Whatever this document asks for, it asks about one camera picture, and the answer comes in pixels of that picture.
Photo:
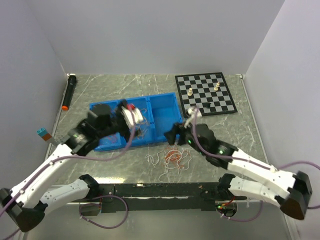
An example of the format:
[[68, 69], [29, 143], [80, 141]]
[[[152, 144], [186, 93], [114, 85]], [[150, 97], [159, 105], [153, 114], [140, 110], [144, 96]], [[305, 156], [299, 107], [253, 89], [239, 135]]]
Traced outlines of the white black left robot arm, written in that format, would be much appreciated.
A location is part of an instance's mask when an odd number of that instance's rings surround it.
[[18, 229], [26, 233], [34, 229], [45, 215], [67, 203], [95, 200], [100, 186], [89, 174], [64, 187], [52, 191], [49, 188], [77, 160], [86, 160], [100, 139], [119, 133], [129, 147], [138, 133], [136, 125], [143, 120], [141, 111], [125, 99], [115, 110], [107, 104], [95, 105], [31, 175], [11, 189], [0, 190], [2, 212], [7, 213]]

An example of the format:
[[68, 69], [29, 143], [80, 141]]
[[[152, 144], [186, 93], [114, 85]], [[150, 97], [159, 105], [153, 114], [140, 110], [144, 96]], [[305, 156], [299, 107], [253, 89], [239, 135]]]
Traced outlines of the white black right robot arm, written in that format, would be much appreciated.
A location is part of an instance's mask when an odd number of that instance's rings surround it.
[[254, 198], [279, 207], [293, 219], [305, 219], [312, 196], [306, 173], [292, 173], [257, 160], [240, 148], [217, 139], [206, 124], [184, 127], [182, 123], [175, 123], [164, 137], [169, 145], [188, 144], [210, 164], [230, 172], [219, 180], [221, 198]]

